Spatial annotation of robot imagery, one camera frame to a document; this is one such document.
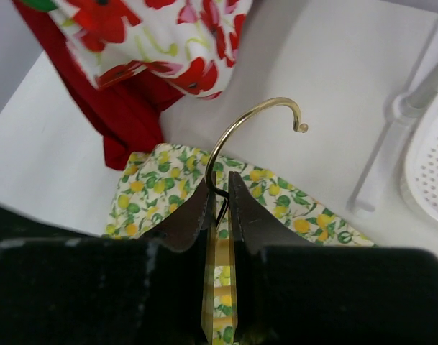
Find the wooden slat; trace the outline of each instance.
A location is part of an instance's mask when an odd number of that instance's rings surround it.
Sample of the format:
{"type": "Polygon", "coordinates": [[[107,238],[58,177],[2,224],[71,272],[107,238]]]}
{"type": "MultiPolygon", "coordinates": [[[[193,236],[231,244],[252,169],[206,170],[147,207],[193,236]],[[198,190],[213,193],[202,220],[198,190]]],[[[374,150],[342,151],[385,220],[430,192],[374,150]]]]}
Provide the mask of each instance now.
{"type": "Polygon", "coordinates": [[[233,325],[233,317],[225,316],[223,318],[214,318],[213,320],[214,328],[224,327],[224,326],[232,326],[233,325]]]}
{"type": "Polygon", "coordinates": [[[216,266],[228,266],[230,265],[230,248],[228,239],[216,240],[216,266]]]}
{"type": "Polygon", "coordinates": [[[224,296],[232,294],[232,286],[217,286],[214,288],[214,296],[224,296]]]}

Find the gold metal hook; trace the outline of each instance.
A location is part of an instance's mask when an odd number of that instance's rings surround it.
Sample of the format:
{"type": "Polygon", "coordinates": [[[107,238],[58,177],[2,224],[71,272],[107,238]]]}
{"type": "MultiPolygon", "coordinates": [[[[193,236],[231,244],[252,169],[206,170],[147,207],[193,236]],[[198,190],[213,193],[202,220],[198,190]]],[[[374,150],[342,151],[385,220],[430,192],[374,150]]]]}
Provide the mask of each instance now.
{"type": "Polygon", "coordinates": [[[217,224],[219,224],[220,221],[222,220],[225,212],[227,211],[228,203],[229,203],[229,193],[226,192],[225,190],[217,188],[212,179],[214,164],[216,162],[217,157],[219,156],[220,150],[225,145],[225,142],[227,142],[230,136],[236,132],[239,126],[244,124],[247,120],[249,120],[254,115],[260,113],[263,110],[272,108],[274,106],[287,106],[292,110],[293,113],[292,127],[295,132],[305,133],[306,131],[308,131],[308,125],[301,124],[301,112],[297,103],[286,97],[271,98],[268,99],[267,101],[258,104],[254,108],[250,109],[249,111],[241,115],[241,117],[238,118],[238,120],[236,120],[230,127],[228,127],[228,129],[222,134],[220,139],[217,141],[215,148],[212,150],[211,157],[207,162],[206,173],[204,175],[204,182],[206,182],[206,185],[209,188],[209,190],[212,190],[217,195],[224,197],[224,203],[222,204],[222,207],[219,212],[219,216],[217,217],[216,220],[217,224]]]}

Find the white surface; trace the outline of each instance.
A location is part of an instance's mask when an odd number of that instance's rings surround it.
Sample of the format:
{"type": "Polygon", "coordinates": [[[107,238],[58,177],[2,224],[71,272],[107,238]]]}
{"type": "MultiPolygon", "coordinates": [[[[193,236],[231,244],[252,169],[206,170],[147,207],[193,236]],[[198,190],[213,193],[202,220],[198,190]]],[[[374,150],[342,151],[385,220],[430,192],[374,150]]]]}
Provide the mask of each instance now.
{"type": "Polygon", "coordinates": [[[100,234],[119,176],[41,54],[0,114],[0,203],[100,234]]]}
{"type": "Polygon", "coordinates": [[[416,7],[418,9],[426,9],[427,11],[438,12],[438,0],[384,0],[416,7]]]}
{"type": "Polygon", "coordinates": [[[438,221],[438,97],[411,140],[403,177],[401,188],[410,207],[416,204],[420,211],[438,221]]]}
{"type": "Polygon", "coordinates": [[[392,121],[387,126],[383,138],[380,138],[379,148],[372,164],[364,172],[366,175],[358,185],[359,192],[353,196],[352,209],[356,216],[370,217],[381,204],[383,192],[389,184],[416,123],[414,118],[421,117],[433,101],[438,92],[438,89],[435,91],[435,86],[438,87],[438,27],[430,39],[428,49],[424,52],[409,89],[396,97],[392,104],[392,121]],[[415,97],[421,100],[423,95],[426,100],[424,106],[419,106],[419,109],[409,106],[408,100],[415,97]]]}
{"type": "MultiPolygon", "coordinates": [[[[378,0],[256,1],[232,84],[220,98],[180,100],[162,116],[168,140],[211,149],[243,111],[274,96],[298,102],[240,129],[225,151],[269,167],[381,245],[438,254],[438,229],[404,204],[398,183],[368,221],[347,210],[385,126],[383,106],[406,84],[438,15],[378,0]]],[[[0,116],[0,201],[41,219],[101,232],[119,173],[42,57],[0,116]]]]}

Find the red floral fabric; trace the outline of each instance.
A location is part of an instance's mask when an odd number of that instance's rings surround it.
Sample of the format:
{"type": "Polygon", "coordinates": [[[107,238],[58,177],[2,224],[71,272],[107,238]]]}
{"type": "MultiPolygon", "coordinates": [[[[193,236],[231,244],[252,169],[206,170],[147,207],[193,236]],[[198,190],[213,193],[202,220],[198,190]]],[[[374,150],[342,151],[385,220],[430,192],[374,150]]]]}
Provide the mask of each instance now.
{"type": "Polygon", "coordinates": [[[105,49],[106,44],[99,40],[96,36],[87,32],[85,29],[80,30],[76,37],[88,48],[91,52],[101,52],[105,49]]]}
{"type": "Polygon", "coordinates": [[[232,46],[232,57],[227,57],[227,66],[232,67],[238,56],[239,38],[241,37],[242,25],[246,19],[245,14],[239,14],[234,18],[234,32],[230,32],[230,45],[232,46]]]}
{"type": "Polygon", "coordinates": [[[191,5],[191,0],[186,0],[185,6],[178,13],[177,24],[196,23],[197,21],[198,16],[196,15],[195,8],[191,5]]]}
{"type": "MultiPolygon", "coordinates": [[[[104,90],[96,90],[68,54],[65,37],[45,12],[13,0],[24,21],[45,49],[69,94],[103,137],[105,163],[123,170],[130,154],[151,152],[164,142],[158,118],[182,93],[149,70],[104,90]]],[[[139,62],[120,71],[134,70],[139,62]]]]}
{"type": "MultiPolygon", "coordinates": [[[[172,72],[172,67],[168,63],[146,63],[146,66],[164,76],[172,72]]],[[[198,95],[202,91],[211,90],[219,72],[214,61],[206,61],[202,57],[196,58],[190,64],[188,70],[180,74],[177,78],[165,78],[167,82],[181,88],[182,90],[198,95]]]]}
{"type": "Polygon", "coordinates": [[[176,0],[144,0],[145,5],[153,9],[162,9],[164,6],[169,6],[175,3],[176,0]]]}
{"type": "Polygon", "coordinates": [[[220,12],[214,0],[203,0],[201,20],[216,40],[217,55],[220,59],[225,58],[225,34],[220,25],[220,12]]]}
{"type": "Polygon", "coordinates": [[[73,20],[85,30],[107,42],[124,41],[126,19],[132,26],[140,24],[140,18],[122,0],[66,0],[79,8],[73,20]]]}
{"type": "Polygon", "coordinates": [[[230,14],[237,8],[239,0],[227,0],[227,5],[225,6],[225,13],[230,14]]]}
{"type": "Polygon", "coordinates": [[[140,61],[131,61],[127,65],[115,66],[100,77],[96,77],[97,85],[99,85],[100,88],[112,86],[119,81],[132,77],[136,69],[141,66],[143,66],[143,63],[140,61]]]}

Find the lemon print fabric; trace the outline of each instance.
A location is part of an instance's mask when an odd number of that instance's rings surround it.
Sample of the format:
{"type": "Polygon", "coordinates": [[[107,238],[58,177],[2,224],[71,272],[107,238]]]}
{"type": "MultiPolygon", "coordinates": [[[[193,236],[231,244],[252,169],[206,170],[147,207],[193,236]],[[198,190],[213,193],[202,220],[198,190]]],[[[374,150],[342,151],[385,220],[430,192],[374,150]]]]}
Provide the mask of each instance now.
{"type": "MultiPolygon", "coordinates": [[[[133,239],[141,236],[182,205],[201,182],[209,153],[174,144],[158,145],[151,154],[133,153],[118,182],[111,203],[106,237],[133,239]]],[[[271,171],[228,157],[214,166],[216,184],[228,189],[228,172],[242,176],[252,196],[290,230],[320,245],[372,247],[374,243],[334,215],[302,190],[271,171]]],[[[220,209],[222,199],[217,200],[220,209]]],[[[217,227],[217,236],[228,239],[228,217],[217,227]]],[[[230,267],[215,267],[214,286],[231,282],[230,267]]],[[[231,296],[214,298],[214,317],[233,314],[231,296]]],[[[232,344],[232,325],[214,329],[212,344],[232,344]]]]}

